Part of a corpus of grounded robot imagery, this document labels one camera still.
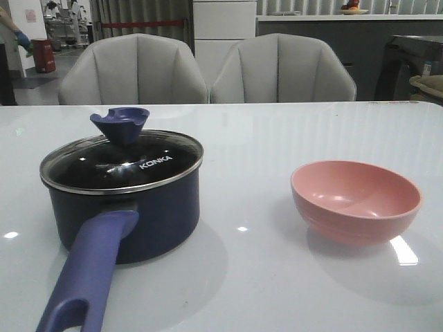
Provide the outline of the glass pot lid purple knob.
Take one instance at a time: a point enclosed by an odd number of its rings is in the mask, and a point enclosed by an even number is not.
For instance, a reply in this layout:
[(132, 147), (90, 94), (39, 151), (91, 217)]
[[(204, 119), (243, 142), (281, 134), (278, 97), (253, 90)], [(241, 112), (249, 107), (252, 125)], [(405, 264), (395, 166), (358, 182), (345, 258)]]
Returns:
[(39, 167), (42, 182), (72, 194), (129, 194), (166, 185), (198, 169), (204, 155), (201, 143), (184, 133), (145, 129), (149, 116), (140, 107), (92, 114), (100, 135), (49, 153)]

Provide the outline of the dark blue saucepan purple handle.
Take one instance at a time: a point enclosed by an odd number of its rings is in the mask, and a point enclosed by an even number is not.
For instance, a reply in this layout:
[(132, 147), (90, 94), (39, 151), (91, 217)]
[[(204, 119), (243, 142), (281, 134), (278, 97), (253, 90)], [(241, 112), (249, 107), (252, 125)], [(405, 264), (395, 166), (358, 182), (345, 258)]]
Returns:
[(68, 257), (38, 331), (75, 326), (99, 331), (116, 265), (175, 249), (199, 220), (199, 168), (166, 185), (129, 194), (72, 194), (46, 187)]

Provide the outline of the pink plastic bowl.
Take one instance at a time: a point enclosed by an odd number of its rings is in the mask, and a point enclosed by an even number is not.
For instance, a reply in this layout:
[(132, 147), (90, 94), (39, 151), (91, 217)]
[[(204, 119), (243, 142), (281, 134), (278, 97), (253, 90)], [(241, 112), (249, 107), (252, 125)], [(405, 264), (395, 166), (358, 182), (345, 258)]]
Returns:
[(388, 242), (413, 222), (422, 193), (380, 166), (322, 160), (296, 169), (291, 191), (302, 219), (317, 233), (351, 246)]

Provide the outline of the right grey upholstered chair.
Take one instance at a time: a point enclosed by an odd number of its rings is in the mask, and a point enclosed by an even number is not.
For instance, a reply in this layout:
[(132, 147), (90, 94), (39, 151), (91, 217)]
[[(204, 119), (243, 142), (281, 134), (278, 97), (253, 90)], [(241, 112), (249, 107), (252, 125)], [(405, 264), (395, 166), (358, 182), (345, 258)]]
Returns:
[(355, 99), (354, 80), (326, 42), (281, 33), (234, 44), (210, 89), (214, 104)]

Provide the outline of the grey upholstered chair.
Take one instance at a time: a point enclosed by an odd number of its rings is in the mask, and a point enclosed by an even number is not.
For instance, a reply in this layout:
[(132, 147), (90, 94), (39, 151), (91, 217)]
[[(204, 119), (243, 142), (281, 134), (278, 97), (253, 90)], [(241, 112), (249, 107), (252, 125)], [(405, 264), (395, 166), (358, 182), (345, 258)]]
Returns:
[(209, 92), (183, 41), (130, 34), (88, 46), (60, 83), (61, 105), (206, 104)]
[(234, 44), (210, 89), (214, 104), (355, 99), (354, 80), (326, 42), (281, 33)]

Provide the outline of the left grey upholstered chair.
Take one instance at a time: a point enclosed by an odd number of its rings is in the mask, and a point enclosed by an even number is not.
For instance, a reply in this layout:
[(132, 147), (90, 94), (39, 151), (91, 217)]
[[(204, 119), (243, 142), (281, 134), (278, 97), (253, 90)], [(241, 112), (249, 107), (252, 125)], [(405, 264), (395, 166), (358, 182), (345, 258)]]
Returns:
[(206, 104), (209, 92), (183, 41), (130, 34), (88, 46), (60, 83), (61, 105)]

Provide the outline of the white cabinet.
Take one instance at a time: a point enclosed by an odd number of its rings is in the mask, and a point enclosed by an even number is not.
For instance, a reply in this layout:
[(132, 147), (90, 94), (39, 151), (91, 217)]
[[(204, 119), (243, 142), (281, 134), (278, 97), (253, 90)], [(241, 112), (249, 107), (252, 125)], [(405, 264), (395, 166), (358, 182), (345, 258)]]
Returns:
[(231, 46), (255, 36), (256, 1), (194, 1), (195, 57), (212, 86)]

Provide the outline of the red barrier tape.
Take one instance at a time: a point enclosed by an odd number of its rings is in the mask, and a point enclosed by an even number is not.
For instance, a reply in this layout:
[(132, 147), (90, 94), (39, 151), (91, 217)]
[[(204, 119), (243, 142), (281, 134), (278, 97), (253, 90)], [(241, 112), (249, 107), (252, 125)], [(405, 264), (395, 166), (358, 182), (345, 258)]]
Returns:
[(186, 24), (185, 19), (178, 19), (172, 21), (137, 21), (137, 22), (116, 22), (116, 23), (101, 23), (102, 28), (153, 28), (153, 27), (168, 27), (179, 26), (183, 27)]

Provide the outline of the dark grey counter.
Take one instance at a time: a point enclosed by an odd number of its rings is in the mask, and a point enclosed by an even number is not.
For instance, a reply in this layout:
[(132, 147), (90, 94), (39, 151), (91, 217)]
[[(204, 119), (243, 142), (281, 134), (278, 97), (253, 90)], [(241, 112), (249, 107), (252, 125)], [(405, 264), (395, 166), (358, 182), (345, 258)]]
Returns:
[(257, 34), (282, 33), (326, 42), (356, 83), (356, 98), (375, 100), (385, 45), (394, 35), (441, 35), (441, 15), (260, 16)]

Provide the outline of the fruit plate on counter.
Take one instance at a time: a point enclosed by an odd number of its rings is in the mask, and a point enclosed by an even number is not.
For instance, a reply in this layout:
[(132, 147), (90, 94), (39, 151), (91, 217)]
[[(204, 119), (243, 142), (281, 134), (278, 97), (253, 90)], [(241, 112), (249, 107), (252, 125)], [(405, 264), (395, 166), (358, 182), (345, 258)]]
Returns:
[(338, 13), (342, 15), (363, 15), (368, 12), (369, 10), (360, 8), (359, 0), (348, 0), (338, 10)]

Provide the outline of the red bin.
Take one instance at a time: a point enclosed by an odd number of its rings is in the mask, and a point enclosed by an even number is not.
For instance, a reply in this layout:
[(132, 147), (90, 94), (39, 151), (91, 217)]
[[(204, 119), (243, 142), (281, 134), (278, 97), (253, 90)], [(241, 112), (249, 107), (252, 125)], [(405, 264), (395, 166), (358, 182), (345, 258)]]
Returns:
[(50, 73), (55, 71), (55, 59), (51, 42), (48, 39), (32, 39), (33, 58), (37, 73)]

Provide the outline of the dark appliance at right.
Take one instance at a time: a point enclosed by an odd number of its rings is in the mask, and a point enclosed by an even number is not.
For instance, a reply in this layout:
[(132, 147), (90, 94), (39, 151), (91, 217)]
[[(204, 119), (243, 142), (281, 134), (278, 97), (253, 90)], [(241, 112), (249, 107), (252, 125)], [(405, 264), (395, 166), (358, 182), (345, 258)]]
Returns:
[(441, 35), (394, 35), (385, 45), (374, 99), (408, 100), (409, 79), (442, 74)]

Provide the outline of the beige cushion at right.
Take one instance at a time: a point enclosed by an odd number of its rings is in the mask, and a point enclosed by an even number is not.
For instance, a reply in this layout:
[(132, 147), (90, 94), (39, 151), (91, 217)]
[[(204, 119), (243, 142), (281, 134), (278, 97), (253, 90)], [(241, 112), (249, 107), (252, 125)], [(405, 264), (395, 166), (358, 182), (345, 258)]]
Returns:
[(442, 106), (443, 75), (416, 75), (409, 79), (409, 84), (413, 87), (411, 101), (430, 102)]

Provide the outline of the person in background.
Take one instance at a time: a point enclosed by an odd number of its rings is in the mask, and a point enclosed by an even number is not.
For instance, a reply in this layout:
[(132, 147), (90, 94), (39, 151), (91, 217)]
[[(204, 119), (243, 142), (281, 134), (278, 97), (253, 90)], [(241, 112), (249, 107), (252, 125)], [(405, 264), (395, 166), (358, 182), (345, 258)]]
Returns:
[[(16, 39), (15, 44), (21, 46), (27, 52), (27, 57), (33, 54), (33, 45), (28, 36), (13, 22), (10, 15), (4, 8), (1, 8), (1, 25), (11, 31)], [(6, 52), (6, 44), (3, 36), (1, 36), (1, 106), (17, 106), (15, 93), (13, 89), (12, 79), (8, 66), (8, 56)]]

